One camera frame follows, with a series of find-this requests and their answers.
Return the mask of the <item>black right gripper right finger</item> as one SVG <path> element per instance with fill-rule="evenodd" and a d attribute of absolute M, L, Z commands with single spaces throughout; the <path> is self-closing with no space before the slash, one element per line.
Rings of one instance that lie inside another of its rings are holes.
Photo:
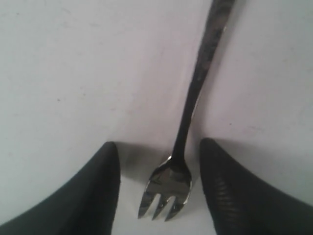
<path fill-rule="evenodd" d="M 200 173 L 218 235 L 311 235 L 313 208 L 271 186 L 214 139 L 200 142 Z"/>

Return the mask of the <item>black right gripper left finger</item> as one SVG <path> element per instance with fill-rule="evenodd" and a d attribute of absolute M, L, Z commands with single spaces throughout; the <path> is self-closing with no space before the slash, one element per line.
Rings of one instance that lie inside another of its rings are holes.
<path fill-rule="evenodd" d="M 117 146 L 106 142 L 48 198 L 5 222 L 2 235 L 110 235 L 120 192 Z"/>

